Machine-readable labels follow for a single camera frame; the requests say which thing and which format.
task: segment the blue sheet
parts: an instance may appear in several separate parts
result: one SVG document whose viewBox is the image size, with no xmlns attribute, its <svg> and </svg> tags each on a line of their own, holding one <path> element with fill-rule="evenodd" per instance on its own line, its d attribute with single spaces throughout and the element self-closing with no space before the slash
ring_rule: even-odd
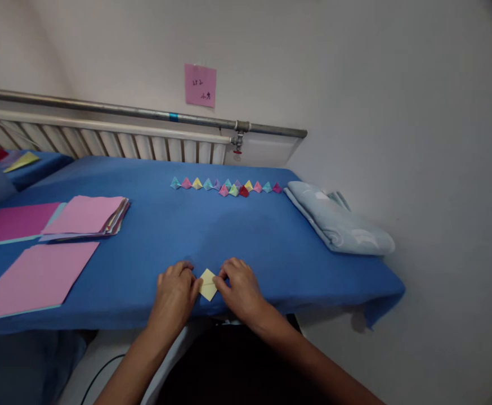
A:
<svg viewBox="0 0 492 405">
<path fill-rule="evenodd" d="M 188 259 L 200 276 L 236 256 L 253 268 L 266 299 L 283 313 L 366 304 L 370 325 L 402 297 L 404 285 L 375 257 L 333 253 L 285 194 L 222 197 L 205 189 L 172 189 L 176 176 L 193 182 L 247 180 L 281 185 L 290 170 L 170 163 L 90 156 L 1 206 L 69 201 L 75 195 L 131 199 L 121 231 L 101 239 L 65 303 L 0 319 L 0 333 L 30 329 L 121 329 L 146 325 L 158 274 Z M 0 275 L 35 241 L 0 245 Z M 200 297 L 193 316 L 227 312 L 220 294 Z"/>
<path fill-rule="evenodd" d="M 13 172 L 6 173 L 17 191 L 22 191 L 30 187 L 73 162 L 71 156 L 59 153 L 37 152 L 33 150 L 30 152 L 39 157 L 40 160 Z"/>
</svg>

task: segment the stack of paper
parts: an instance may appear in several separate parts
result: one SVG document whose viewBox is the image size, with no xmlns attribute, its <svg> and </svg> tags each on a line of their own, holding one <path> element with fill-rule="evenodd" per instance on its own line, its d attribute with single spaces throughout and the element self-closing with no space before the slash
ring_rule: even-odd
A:
<svg viewBox="0 0 492 405">
<path fill-rule="evenodd" d="M 27 205 L 0 209 L 0 245 L 41 236 L 60 211 L 60 203 Z"/>
<path fill-rule="evenodd" d="M 116 235 L 129 205 L 124 197 L 74 197 L 41 232 L 40 242 Z"/>
<path fill-rule="evenodd" d="M 59 307 L 98 242 L 36 245 L 0 277 L 0 318 Z"/>
</svg>

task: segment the yellow origami piece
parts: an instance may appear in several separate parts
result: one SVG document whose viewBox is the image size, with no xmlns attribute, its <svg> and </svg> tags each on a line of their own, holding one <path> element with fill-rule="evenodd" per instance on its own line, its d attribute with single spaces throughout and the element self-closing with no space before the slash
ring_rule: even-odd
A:
<svg viewBox="0 0 492 405">
<path fill-rule="evenodd" d="M 246 188 L 246 190 L 248 190 L 248 192 L 250 192 L 251 190 L 253 190 L 253 186 L 250 183 L 250 180 L 248 180 L 248 182 L 244 185 L 244 187 Z"/>
<path fill-rule="evenodd" d="M 218 289 L 214 285 L 214 282 L 212 281 L 212 278 L 215 276 L 216 275 L 213 272 L 211 272 L 209 269 L 206 269 L 203 272 L 203 274 L 201 274 L 201 278 L 203 279 L 203 284 L 201 285 L 200 293 L 209 301 L 211 301 L 212 298 L 214 298 L 214 295 L 218 291 Z"/>
<path fill-rule="evenodd" d="M 13 170 L 20 169 L 23 166 L 34 163 L 37 160 L 39 160 L 39 157 L 37 157 L 32 152 L 27 152 L 23 156 L 18 158 L 17 161 L 15 163 L 13 163 L 10 167 L 8 167 L 6 170 L 4 170 L 4 173 L 9 173 Z"/>
<path fill-rule="evenodd" d="M 191 185 L 194 189 L 198 190 L 203 187 L 201 182 L 199 181 L 199 177 L 196 177 L 194 183 Z"/>
</svg>

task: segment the blue table cloth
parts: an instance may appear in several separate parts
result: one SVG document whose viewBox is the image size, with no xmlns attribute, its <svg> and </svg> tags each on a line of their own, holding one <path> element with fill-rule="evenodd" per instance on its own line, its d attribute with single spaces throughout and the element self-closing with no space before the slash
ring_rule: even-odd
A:
<svg viewBox="0 0 492 405">
<path fill-rule="evenodd" d="M 100 246 L 60 308 L 0 319 L 0 333 L 30 329 L 121 329 L 146 325 L 158 274 L 188 259 L 194 274 L 214 273 L 236 256 L 254 270 L 263 295 L 283 313 L 366 303 L 370 325 L 402 297 L 404 285 L 376 257 L 329 251 L 284 193 L 222 197 L 174 190 L 207 177 L 284 186 L 290 170 L 90 156 L 52 174 L 1 206 L 69 201 L 76 195 L 131 199 L 121 231 Z M 0 275 L 37 241 L 0 245 Z M 193 316 L 227 312 L 220 294 L 199 297 Z"/>
<path fill-rule="evenodd" d="M 39 160 L 28 166 L 14 170 L 13 172 L 6 173 L 17 191 L 22 191 L 25 188 L 30 187 L 73 162 L 71 156 L 59 153 L 38 152 L 33 150 L 30 152 L 39 157 Z"/>
</svg>

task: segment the metal pipe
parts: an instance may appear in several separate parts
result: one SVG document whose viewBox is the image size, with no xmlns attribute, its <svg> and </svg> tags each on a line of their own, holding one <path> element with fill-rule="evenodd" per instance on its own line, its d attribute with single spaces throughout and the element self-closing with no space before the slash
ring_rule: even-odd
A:
<svg viewBox="0 0 492 405">
<path fill-rule="evenodd" d="M 0 100 L 12 101 L 24 104 L 35 104 L 47 107 L 58 107 L 79 111 L 102 112 L 104 114 L 125 115 L 138 118 L 148 118 L 160 121 L 172 121 L 184 124 L 203 125 L 237 130 L 238 121 L 209 118 L 198 115 L 176 114 L 158 110 L 148 110 L 136 107 L 119 106 L 115 104 L 99 103 L 93 101 L 75 100 L 72 98 L 40 96 L 28 93 L 0 90 Z M 264 134 L 281 135 L 293 138 L 306 138 L 308 131 L 305 129 L 273 127 L 272 125 L 260 125 L 247 123 L 249 128 L 245 132 L 258 132 Z"/>
</svg>

